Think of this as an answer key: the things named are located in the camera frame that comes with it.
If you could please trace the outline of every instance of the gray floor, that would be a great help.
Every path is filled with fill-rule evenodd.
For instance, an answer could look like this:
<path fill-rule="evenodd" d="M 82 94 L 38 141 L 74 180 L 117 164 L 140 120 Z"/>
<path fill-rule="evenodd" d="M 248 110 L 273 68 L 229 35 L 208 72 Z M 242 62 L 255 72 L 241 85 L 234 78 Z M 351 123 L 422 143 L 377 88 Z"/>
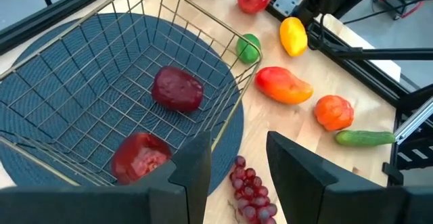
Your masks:
<path fill-rule="evenodd" d="M 44 0 L 0 0 L 0 30 L 43 9 Z M 348 12 L 343 21 L 352 20 L 380 11 L 381 7 L 364 0 Z M 424 6 L 411 16 L 394 21 L 389 14 L 349 24 L 349 27 L 377 48 L 433 47 L 433 2 Z M 402 68 L 405 77 L 418 87 L 433 83 L 433 61 L 395 61 Z M 433 168 L 404 172 L 406 184 L 433 184 Z"/>

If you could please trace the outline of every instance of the round woven placemat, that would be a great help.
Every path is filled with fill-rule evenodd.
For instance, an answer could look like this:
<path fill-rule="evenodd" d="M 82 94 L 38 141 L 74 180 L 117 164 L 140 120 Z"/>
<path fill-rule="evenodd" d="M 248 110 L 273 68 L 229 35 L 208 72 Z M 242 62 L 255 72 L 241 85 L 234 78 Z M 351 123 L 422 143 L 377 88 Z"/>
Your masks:
<path fill-rule="evenodd" d="M 37 39 L 17 62 L 74 22 Z M 153 102 L 148 92 L 152 77 L 164 65 L 182 68 L 201 80 L 205 98 L 200 111 L 182 116 Z M 0 84 L 0 121 L 4 122 L 0 135 L 81 185 L 92 183 L 12 134 L 48 145 L 67 157 L 65 163 L 76 162 L 92 175 L 115 184 L 110 176 L 110 158 L 125 135 L 152 132 L 166 138 L 173 151 L 206 125 L 214 125 L 211 132 L 215 138 L 240 96 L 236 86 L 220 89 L 233 81 L 217 53 L 183 27 L 139 14 L 100 14 Z M 231 96 L 219 97 L 227 88 Z M 212 153 L 209 194 L 229 172 L 243 130 L 240 105 Z M 0 159 L 17 185 L 67 184 L 1 143 Z"/>

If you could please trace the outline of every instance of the bunch of grapes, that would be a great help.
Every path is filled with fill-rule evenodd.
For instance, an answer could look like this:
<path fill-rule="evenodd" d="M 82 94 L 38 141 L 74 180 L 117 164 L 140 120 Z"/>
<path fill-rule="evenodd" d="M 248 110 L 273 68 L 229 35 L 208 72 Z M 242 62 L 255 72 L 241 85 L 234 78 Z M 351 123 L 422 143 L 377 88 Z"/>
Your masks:
<path fill-rule="evenodd" d="M 245 169 L 245 166 L 245 158 L 236 156 L 235 169 L 230 173 L 237 211 L 249 224 L 276 224 L 273 216 L 277 214 L 277 206 L 271 204 L 268 189 L 262 185 L 262 179 L 256 176 L 256 171 Z"/>

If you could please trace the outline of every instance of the wooden table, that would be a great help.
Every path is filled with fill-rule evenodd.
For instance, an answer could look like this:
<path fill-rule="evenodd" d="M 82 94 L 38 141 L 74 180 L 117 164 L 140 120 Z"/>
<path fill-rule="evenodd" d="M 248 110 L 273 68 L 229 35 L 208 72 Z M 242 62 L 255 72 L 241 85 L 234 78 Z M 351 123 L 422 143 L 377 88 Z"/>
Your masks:
<path fill-rule="evenodd" d="M 104 1 L 96 1 L 55 26 L 83 17 Z M 159 1 L 144 0 L 146 14 L 156 16 L 158 14 Z M 168 0 L 168 3 L 164 1 L 164 4 L 171 5 L 175 4 L 176 1 Z M 278 30 L 280 22 L 267 12 L 262 12 L 255 16 L 244 14 L 238 9 L 236 0 L 192 1 L 236 31 L 240 33 L 254 33 L 262 43 L 264 57 L 260 67 L 281 66 L 287 68 L 299 78 L 308 81 L 315 88 L 312 98 L 297 106 L 278 104 L 259 93 L 254 86 L 246 90 L 242 100 L 245 113 L 245 127 L 240 154 L 246 157 L 247 165 L 256 169 L 264 185 L 269 188 L 269 197 L 272 202 L 277 203 L 279 206 L 267 163 L 265 150 L 267 131 L 278 131 L 282 135 L 348 171 L 353 171 L 380 185 L 386 185 L 387 176 L 382 173 L 381 167 L 383 162 L 388 162 L 390 159 L 391 146 L 383 145 L 369 149 L 340 147 L 335 144 L 332 133 L 326 132 L 316 122 L 312 115 L 312 108 L 316 101 L 324 95 L 341 95 L 349 100 L 355 108 L 355 121 L 350 129 L 391 131 L 394 126 L 395 117 L 395 109 L 392 106 L 319 51 L 308 50 L 299 58 L 289 57 L 279 42 Z M 128 10 L 126 0 L 116 0 L 114 3 L 117 12 Z M 111 7 L 107 7 L 101 12 L 112 12 L 112 9 Z M 133 9 L 133 12 L 141 14 L 142 10 L 141 8 L 137 8 Z M 227 39 L 224 33 L 216 30 L 212 22 L 208 21 L 197 10 L 180 6 L 178 13 L 179 15 L 182 13 L 192 24 L 197 24 L 203 31 L 212 35 L 216 40 L 224 41 Z M 172 17 L 169 14 L 164 16 L 166 14 L 163 14 L 163 12 L 161 15 L 167 19 L 171 19 Z M 332 16 L 326 17 L 325 25 L 352 46 L 371 47 L 361 37 L 357 36 Z M 0 72 L 8 69 L 25 48 L 41 35 L 24 42 L 1 56 Z M 379 61 L 376 63 L 379 64 L 378 66 L 387 68 L 385 71 L 391 77 L 399 80 L 400 68 L 395 63 L 391 61 Z M 244 70 L 245 67 L 236 69 L 233 71 L 234 73 L 240 72 L 241 69 Z M 0 167 L 0 186 L 5 187 L 8 185 L 13 185 L 13 182 L 7 176 L 4 169 Z M 205 223 L 236 223 L 233 218 L 233 209 L 227 203 L 227 201 L 234 202 L 232 193 L 233 190 L 229 180 L 224 180 L 208 198 Z M 276 219 L 278 223 L 286 223 L 281 211 L 277 214 Z"/>

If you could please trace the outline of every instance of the wire basket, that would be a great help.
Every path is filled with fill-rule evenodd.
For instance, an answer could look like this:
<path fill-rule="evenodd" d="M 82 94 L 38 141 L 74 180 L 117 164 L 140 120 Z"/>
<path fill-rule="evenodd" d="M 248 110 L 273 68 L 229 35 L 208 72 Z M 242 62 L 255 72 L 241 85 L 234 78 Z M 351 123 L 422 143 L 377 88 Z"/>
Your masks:
<path fill-rule="evenodd" d="M 213 149 L 262 57 L 241 63 L 241 34 L 189 0 L 107 0 L 62 27 L 0 75 L 0 141 L 73 185 L 116 185 L 110 159 L 134 132 L 155 134 L 175 153 L 211 131 Z M 198 110 L 152 100 L 162 66 L 201 81 Z"/>

